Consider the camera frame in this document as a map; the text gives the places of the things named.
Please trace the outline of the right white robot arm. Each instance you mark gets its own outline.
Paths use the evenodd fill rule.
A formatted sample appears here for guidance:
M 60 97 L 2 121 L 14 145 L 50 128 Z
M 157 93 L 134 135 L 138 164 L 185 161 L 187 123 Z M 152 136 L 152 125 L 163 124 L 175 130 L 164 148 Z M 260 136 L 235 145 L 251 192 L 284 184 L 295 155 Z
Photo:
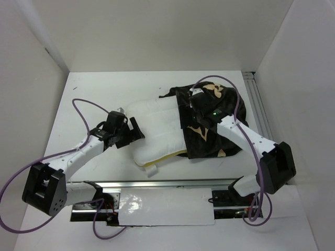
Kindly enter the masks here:
M 257 192 L 273 195 L 296 175 L 292 149 L 287 143 L 278 144 L 259 135 L 236 115 L 215 105 L 214 98 L 199 88 L 190 89 L 189 102 L 198 123 L 255 157 L 257 173 L 231 184 L 228 198 L 232 204 L 240 205 Z

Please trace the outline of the white pillow yellow edge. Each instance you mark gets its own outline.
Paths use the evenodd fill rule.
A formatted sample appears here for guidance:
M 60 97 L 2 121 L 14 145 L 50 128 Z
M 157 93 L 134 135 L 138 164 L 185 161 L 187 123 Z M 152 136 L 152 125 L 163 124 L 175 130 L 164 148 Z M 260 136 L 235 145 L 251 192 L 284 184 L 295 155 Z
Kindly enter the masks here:
M 186 153 L 176 97 L 141 100 L 126 109 L 134 117 L 144 138 L 131 143 L 133 161 L 148 178 L 156 175 L 156 164 Z

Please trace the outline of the black beige patterned pillowcase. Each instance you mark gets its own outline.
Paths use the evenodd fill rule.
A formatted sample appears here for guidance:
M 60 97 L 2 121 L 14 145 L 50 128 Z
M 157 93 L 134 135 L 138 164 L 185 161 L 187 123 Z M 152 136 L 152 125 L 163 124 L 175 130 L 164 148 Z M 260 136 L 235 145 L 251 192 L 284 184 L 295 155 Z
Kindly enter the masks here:
M 197 85 L 203 93 L 191 107 L 191 85 L 172 87 L 160 98 L 175 97 L 186 150 L 179 154 L 188 159 L 234 156 L 242 151 L 228 138 L 217 134 L 220 115 L 233 115 L 237 93 L 232 87 L 204 81 Z

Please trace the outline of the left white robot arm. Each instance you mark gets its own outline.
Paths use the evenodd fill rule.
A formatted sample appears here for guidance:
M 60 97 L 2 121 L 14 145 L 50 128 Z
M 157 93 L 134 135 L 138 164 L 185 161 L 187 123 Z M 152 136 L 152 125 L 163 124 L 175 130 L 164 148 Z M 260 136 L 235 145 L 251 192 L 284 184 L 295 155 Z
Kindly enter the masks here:
M 47 162 L 38 161 L 32 165 L 23 190 L 22 200 L 49 216 L 57 215 L 65 206 L 86 203 L 96 209 L 103 199 L 112 197 L 103 192 L 100 185 L 85 180 L 70 183 L 70 178 L 93 158 L 115 146 L 122 148 L 143 139 L 134 117 L 111 111 L 106 121 L 91 129 L 84 146 L 77 146 L 73 152 L 61 154 Z

